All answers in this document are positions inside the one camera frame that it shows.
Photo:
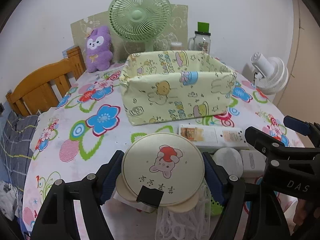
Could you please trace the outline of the white 45W charger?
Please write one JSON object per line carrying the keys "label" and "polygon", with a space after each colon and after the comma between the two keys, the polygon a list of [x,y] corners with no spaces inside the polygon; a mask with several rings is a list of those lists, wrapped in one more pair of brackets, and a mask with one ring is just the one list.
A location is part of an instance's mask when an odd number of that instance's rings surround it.
{"label": "white 45W charger", "polygon": [[257,178],[264,174],[266,157],[256,150],[240,150],[243,163],[243,178]]}

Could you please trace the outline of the white round puck device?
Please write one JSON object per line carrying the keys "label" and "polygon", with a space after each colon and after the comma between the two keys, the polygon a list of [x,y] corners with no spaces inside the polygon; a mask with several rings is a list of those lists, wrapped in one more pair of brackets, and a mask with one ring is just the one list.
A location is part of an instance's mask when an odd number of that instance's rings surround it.
{"label": "white round puck device", "polygon": [[240,153],[233,148],[224,147],[218,149],[212,155],[216,165],[222,166],[229,175],[240,178],[243,174],[243,162]]}

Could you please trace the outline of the white power strip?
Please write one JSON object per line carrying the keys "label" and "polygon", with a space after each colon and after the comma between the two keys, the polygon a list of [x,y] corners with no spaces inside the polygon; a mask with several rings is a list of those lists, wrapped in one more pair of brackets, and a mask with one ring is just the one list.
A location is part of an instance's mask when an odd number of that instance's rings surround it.
{"label": "white power strip", "polygon": [[180,125],[178,134],[191,141],[199,149],[230,147],[248,149],[244,132],[240,128],[225,126]]}

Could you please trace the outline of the round lid floss jar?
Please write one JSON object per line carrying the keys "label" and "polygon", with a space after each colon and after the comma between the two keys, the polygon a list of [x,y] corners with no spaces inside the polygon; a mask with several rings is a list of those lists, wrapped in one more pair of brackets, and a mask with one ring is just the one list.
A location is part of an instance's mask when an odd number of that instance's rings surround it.
{"label": "round lid floss jar", "polygon": [[156,239],[209,234],[210,194],[196,146],[174,133],[136,133],[126,150],[114,198],[156,212]]}

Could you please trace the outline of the beige wooden door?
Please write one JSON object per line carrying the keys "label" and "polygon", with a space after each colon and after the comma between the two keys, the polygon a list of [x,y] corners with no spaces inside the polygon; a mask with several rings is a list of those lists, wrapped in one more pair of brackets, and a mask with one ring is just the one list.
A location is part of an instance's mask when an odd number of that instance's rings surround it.
{"label": "beige wooden door", "polygon": [[284,115],[319,122],[319,26],[302,0],[292,1],[289,79],[273,103]]}

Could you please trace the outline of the green perforated panda case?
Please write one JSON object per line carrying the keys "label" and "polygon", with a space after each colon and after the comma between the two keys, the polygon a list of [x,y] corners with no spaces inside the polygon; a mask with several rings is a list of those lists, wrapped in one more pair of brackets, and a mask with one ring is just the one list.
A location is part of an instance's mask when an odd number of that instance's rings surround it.
{"label": "green perforated panda case", "polygon": [[223,211],[223,206],[214,200],[214,198],[210,197],[210,214],[211,216],[218,216],[221,215]]}

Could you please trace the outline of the white cloth on bed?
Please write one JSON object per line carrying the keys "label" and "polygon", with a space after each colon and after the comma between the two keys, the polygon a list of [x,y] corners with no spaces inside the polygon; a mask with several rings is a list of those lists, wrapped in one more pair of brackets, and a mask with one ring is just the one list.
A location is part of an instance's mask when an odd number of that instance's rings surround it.
{"label": "white cloth on bed", "polygon": [[20,190],[7,182],[0,183],[0,206],[3,215],[10,221],[20,218],[22,213],[22,197]]}

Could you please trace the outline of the white standing fan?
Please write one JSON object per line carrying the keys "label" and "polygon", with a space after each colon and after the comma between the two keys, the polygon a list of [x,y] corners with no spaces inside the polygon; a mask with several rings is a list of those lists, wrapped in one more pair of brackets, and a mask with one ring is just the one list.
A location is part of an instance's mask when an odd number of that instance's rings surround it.
{"label": "white standing fan", "polygon": [[289,71],[279,57],[266,58],[256,52],[251,57],[251,64],[255,68],[253,84],[265,95],[280,92],[287,84]]}

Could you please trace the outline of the grey plaid bedding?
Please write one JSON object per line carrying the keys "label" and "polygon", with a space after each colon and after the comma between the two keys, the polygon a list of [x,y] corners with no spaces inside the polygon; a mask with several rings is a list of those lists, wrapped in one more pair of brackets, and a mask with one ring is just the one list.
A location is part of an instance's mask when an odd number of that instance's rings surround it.
{"label": "grey plaid bedding", "polygon": [[38,116],[22,116],[10,112],[1,131],[1,162],[11,183],[21,193],[29,170],[33,150],[31,141],[37,128]]}

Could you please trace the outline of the floral tablecloth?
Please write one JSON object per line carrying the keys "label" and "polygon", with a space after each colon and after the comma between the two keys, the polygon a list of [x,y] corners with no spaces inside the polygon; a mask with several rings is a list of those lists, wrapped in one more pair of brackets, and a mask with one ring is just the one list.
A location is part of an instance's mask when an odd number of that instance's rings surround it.
{"label": "floral tablecloth", "polygon": [[177,133],[180,124],[254,126],[286,146],[302,146],[299,136],[284,126],[280,110],[242,75],[237,76],[225,113],[208,116],[209,101],[188,87],[191,103],[168,101],[171,122],[153,116],[147,125],[132,126],[121,99],[121,70],[116,64],[105,72],[82,74],[57,107],[40,115],[23,196],[22,218],[28,232],[54,181],[77,181],[96,172],[116,150],[126,150],[147,134]]}

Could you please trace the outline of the glass mason jar mug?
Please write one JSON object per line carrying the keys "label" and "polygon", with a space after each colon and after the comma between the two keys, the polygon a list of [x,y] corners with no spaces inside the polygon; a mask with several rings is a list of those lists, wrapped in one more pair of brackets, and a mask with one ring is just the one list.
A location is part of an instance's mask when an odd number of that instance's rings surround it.
{"label": "glass mason jar mug", "polygon": [[188,40],[188,50],[202,51],[210,54],[211,33],[195,31],[195,36]]}

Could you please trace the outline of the yellow cartoon storage box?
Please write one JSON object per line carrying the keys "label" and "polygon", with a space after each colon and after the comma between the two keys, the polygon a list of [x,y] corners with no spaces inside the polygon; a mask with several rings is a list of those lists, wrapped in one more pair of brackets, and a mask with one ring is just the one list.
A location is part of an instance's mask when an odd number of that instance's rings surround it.
{"label": "yellow cartoon storage box", "polygon": [[224,113],[236,72],[201,51],[166,50],[129,55],[119,80],[129,122],[138,126]]}

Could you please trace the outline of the green cup on jar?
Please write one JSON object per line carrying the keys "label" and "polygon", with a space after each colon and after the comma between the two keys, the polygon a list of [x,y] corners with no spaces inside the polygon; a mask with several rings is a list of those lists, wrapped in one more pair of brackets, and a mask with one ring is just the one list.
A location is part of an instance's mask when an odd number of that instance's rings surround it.
{"label": "green cup on jar", "polygon": [[201,32],[201,33],[209,33],[209,23],[198,22],[197,23],[197,31]]}

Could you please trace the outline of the cotton swab container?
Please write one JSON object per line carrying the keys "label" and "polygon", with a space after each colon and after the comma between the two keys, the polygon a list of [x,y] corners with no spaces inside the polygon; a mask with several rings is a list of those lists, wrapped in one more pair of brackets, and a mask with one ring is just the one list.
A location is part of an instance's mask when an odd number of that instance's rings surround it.
{"label": "cotton swab container", "polygon": [[170,43],[170,50],[183,50],[182,42],[176,41]]}

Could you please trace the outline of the purple plush rabbit toy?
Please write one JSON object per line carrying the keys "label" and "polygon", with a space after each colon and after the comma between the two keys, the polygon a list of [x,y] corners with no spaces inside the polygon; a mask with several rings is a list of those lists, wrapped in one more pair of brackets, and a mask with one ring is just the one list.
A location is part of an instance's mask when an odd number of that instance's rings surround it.
{"label": "purple plush rabbit toy", "polygon": [[86,40],[86,68],[89,73],[104,71],[113,59],[111,35],[108,26],[92,30]]}

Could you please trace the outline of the green desk fan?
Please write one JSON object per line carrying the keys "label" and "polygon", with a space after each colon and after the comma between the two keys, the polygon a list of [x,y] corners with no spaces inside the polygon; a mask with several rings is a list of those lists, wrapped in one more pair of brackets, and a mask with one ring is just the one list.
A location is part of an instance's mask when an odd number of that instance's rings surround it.
{"label": "green desk fan", "polygon": [[153,51],[172,15],[169,0],[113,0],[108,12],[113,31],[126,41],[144,43],[146,51]]}

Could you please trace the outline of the wall power socket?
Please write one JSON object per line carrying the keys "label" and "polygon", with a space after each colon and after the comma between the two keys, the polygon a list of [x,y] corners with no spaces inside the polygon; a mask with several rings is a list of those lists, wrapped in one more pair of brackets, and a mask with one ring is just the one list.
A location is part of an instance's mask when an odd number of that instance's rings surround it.
{"label": "wall power socket", "polygon": [[2,103],[0,103],[0,115],[4,112],[4,106]]}

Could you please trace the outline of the beige patterned wall board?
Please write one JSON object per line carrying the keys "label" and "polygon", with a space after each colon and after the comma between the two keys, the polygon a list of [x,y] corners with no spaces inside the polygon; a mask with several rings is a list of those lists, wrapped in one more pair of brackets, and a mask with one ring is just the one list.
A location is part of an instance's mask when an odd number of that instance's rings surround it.
{"label": "beige patterned wall board", "polygon": [[[172,42],[181,42],[186,48],[188,43],[188,6],[173,4],[171,6],[171,20],[164,31],[153,40],[153,49],[168,50]],[[102,25],[110,26],[109,12],[104,11],[88,16],[71,24],[72,37],[75,46],[79,46],[83,58],[86,57],[86,39],[90,32]],[[114,62],[124,62],[129,54],[144,52],[144,43],[134,43],[120,38],[112,28],[109,28],[112,37],[111,51]]]}

